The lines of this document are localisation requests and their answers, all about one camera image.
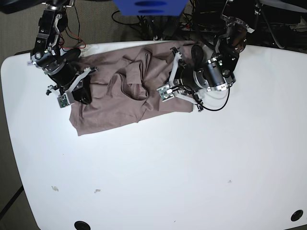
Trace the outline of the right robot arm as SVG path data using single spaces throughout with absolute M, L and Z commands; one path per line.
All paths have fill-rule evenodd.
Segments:
M 60 42 L 61 33 L 68 26 L 66 8 L 74 6 L 72 0 L 2 0 L 0 11 L 5 14 L 19 12 L 38 4 L 45 4 L 43 15 L 38 24 L 38 34 L 35 46 L 30 53 L 32 64 L 44 71 L 55 85 L 47 88 L 46 94 L 57 97 L 61 108 L 80 102 L 92 102 L 90 89 L 90 74 L 95 67 L 81 70 L 74 62 L 81 54 L 78 47 L 63 48 Z

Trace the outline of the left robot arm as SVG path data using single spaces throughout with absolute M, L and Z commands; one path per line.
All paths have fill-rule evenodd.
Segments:
M 173 67 L 158 88 L 163 101 L 179 98 L 205 109 L 203 97 L 228 91 L 246 45 L 306 49 L 307 3 L 304 0 L 195 1 L 192 28 L 200 41 L 191 47 L 191 61 L 172 48 Z

